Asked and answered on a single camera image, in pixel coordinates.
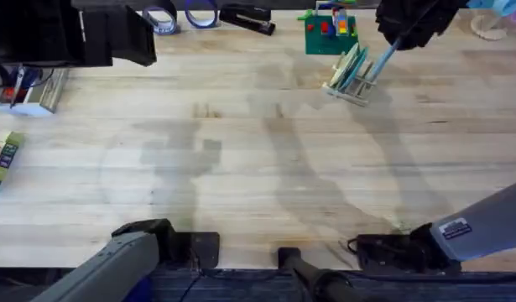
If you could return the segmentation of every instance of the gray robot arm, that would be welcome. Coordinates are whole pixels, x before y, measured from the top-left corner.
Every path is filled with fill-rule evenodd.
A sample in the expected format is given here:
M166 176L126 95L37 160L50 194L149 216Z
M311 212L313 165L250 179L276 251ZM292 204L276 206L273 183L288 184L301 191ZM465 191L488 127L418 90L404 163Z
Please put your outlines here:
M369 273L458 273L463 261L516 247L516 184L408 235L363 234L348 246Z
M219 246L218 233L176 232L166 219L128 223L112 233L101 251L31 302L121 302L159 263L188 268L199 258L201 268L216 267Z
M516 184L433 222L430 233L448 258L461 262L516 247Z
M122 234L32 302L121 302L158 263L154 234Z

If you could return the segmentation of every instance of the green lego baseplate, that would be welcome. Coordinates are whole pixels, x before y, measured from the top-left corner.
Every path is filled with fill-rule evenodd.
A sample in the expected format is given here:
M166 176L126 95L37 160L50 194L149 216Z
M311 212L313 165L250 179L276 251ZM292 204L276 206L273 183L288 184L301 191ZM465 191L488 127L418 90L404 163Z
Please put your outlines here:
M307 55L340 55L349 52L358 42L356 19L348 16L349 34L327 36L321 34L321 23L327 22L332 26L332 16L309 16L305 19L305 40Z

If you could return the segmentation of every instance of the wood grain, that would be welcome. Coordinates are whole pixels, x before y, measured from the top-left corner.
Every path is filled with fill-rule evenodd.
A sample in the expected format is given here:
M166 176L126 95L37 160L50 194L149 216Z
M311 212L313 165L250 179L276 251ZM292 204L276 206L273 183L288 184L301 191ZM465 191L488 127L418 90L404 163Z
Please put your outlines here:
M305 55L299 14L274 12L272 37L183 21L150 67L73 70L55 116L0 115L27 137L0 189L0 266L77 266L123 223L169 218L220 232L223 268L273 268L280 246L356 268L338 240L407 232L516 181L515 36L480 40L463 14L395 55L360 108L319 90L336 57ZM356 15L375 58L374 11ZM516 249L465 267L516 270Z

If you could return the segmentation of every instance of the stapler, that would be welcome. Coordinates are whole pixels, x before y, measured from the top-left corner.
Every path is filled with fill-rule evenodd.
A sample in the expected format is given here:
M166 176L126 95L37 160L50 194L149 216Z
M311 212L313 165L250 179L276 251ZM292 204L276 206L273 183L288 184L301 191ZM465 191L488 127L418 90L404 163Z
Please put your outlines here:
M271 35L276 28L271 23L271 10L251 4L228 3L221 7L219 19L261 34Z

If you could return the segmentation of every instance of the tape roll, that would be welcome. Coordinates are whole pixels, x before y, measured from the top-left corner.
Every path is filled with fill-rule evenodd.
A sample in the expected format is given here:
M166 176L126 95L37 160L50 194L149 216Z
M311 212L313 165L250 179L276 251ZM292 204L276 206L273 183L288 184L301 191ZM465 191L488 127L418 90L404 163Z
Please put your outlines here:
M213 19L198 19L190 13L190 5L194 1L201 1L203 3L207 3L211 6L213 13L215 14ZM185 16L189 23L197 29L210 29L216 26L216 22L218 22L218 5L216 5L215 0L185 0Z
M154 32L158 35L175 34L179 31L177 25L177 10L170 0L163 0L162 7L151 6L142 11L142 18L146 19L153 27ZM164 12L168 15L169 21L160 21L151 15L149 12Z

